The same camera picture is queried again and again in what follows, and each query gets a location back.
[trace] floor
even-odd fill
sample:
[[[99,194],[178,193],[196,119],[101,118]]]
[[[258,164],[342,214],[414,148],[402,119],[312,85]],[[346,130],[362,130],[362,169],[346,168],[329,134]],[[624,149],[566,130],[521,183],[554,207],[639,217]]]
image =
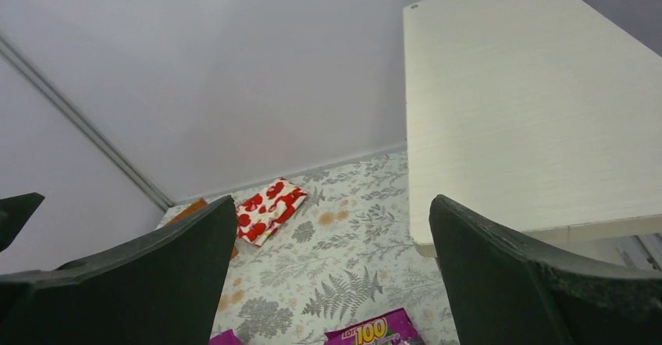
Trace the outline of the floor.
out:
[[[322,344],[326,331],[404,307],[427,344],[459,344],[436,264],[409,238],[406,152],[290,180],[308,198],[262,248],[237,241],[214,335]]]

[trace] fern pattern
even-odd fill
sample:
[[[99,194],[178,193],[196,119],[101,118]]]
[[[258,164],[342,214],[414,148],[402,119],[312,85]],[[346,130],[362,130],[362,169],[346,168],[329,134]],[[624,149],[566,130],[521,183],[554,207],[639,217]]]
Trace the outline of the fern pattern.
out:
[[[308,197],[264,246],[236,242],[213,334],[323,345],[325,332],[405,307],[425,343],[458,345],[436,263],[409,237],[406,152],[289,179]]]
[[[377,272],[370,276],[367,267],[364,267],[363,276],[357,273],[344,271],[346,278],[329,275],[329,282],[322,282],[322,290],[315,288],[315,297],[310,299],[302,314],[317,315],[333,319],[338,313],[342,320],[347,311],[351,316],[356,315],[358,307],[368,299],[375,301],[375,295],[382,293],[382,286],[377,280]]]

